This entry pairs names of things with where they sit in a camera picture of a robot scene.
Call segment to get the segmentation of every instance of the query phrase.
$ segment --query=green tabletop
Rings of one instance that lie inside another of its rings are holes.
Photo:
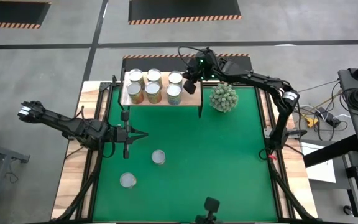
[[[131,125],[149,136],[130,146],[123,159],[122,144],[104,158],[96,195],[94,221],[193,222],[204,215],[204,201],[221,202],[218,219],[225,222],[276,221],[267,163],[258,158],[264,147],[259,108],[253,88],[236,88],[237,108],[221,113],[209,106],[204,89],[201,119],[194,106],[131,106]],[[113,94],[109,122],[122,124]],[[164,165],[151,155],[161,149]],[[105,145],[105,155],[111,144]],[[126,189],[120,176],[130,172],[136,185]]]

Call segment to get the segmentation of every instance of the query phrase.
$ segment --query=gray floor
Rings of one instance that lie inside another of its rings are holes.
[[[53,0],[41,29],[0,29],[0,44],[90,44],[101,3]],[[239,21],[144,26],[127,25],[128,4],[109,3],[99,43],[358,40],[358,0],[239,0],[243,15]],[[256,72],[286,79],[297,90],[335,80],[339,69],[358,67],[358,45],[212,48],[217,53],[248,53]],[[98,49],[89,79],[110,80],[119,74],[124,55],[176,52],[176,48]],[[0,223],[50,218],[67,141],[51,128],[20,122],[16,114],[22,101],[39,100],[48,109],[73,115],[88,54],[89,49],[0,50],[0,146],[31,154],[28,164],[13,166],[20,180],[13,185],[6,180]],[[317,105],[329,98],[332,87],[302,93],[301,105]],[[347,114],[337,101],[332,113]],[[333,140],[354,133],[351,121],[342,119],[349,127],[335,133]],[[305,136],[317,138],[313,131]],[[343,191],[313,189],[313,195],[320,218],[358,223],[338,210],[347,203]]]

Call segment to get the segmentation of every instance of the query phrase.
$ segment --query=spiky ball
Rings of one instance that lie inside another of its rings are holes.
[[[219,83],[213,87],[209,101],[213,108],[226,113],[237,106],[239,96],[236,91],[231,88],[231,85]]]

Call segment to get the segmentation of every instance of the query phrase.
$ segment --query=can lid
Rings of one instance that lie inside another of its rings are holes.
[[[145,89],[148,94],[156,94],[160,91],[160,85],[156,82],[148,82]]]
[[[156,150],[152,154],[152,160],[155,163],[162,163],[165,161],[165,153],[162,150]]]
[[[170,96],[178,96],[181,93],[181,88],[177,84],[170,84],[167,87],[167,94]]]
[[[129,72],[129,80],[130,81],[134,81],[134,82],[137,82],[139,81],[140,79],[143,78],[143,73],[141,70],[135,68],[135,69],[132,69],[130,72]]]
[[[168,80],[172,83],[180,83],[182,81],[183,77],[180,72],[173,71],[169,74]]]
[[[157,81],[160,78],[161,78],[161,72],[158,69],[153,68],[147,72],[147,79],[150,81]]]
[[[119,182],[123,187],[132,187],[135,184],[135,176],[127,172],[121,175]]]
[[[141,89],[142,86],[139,83],[130,83],[127,86],[127,92],[130,95],[138,94],[138,92],[140,92]]]

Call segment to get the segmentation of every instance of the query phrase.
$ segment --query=tin can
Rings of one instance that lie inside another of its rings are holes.
[[[157,82],[160,85],[160,88],[162,88],[162,78],[161,78],[161,72],[158,69],[150,69],[147,72],[147,80],[149,82]]]
[[[157,82],[148,82],[145,86],[145,91],[150,103],[159,103],[161,101],[161,88]]]
[[[142,87],[139,83],[130,83],[127,86],[127,92],[129,97],[131,98],[131,101],[134,104],[139,104],[143,102],[144,96],[142,92]]]
[[[133,174],[126,172],[121,175],[119,183],[125,188],[132,188],[136,184],[136,177]]]
[[[152,154],[152,160],[157,165],[162,165],[165,163],[165,152],[162,150],[156,150]]]
[[[180,88],[182,89],[182,86],[183,86],[182,80],[183,80],[183,76],[181,75],[180,72],[172,71],[171,73],[169,73],[169,76],[168,76],[169,84],[179,85]]]
[[[131,82],[139,83],[142,87],[142,90],[144,90],[145,83],[144,83],[143,73],[140,69],[137,69],[137,68],[132,69],[129,72],[129,80]]]
[[[181,88],[177,84],[169,84],[167,87],[168,103],[171,105],[179,105],[181,102]]]

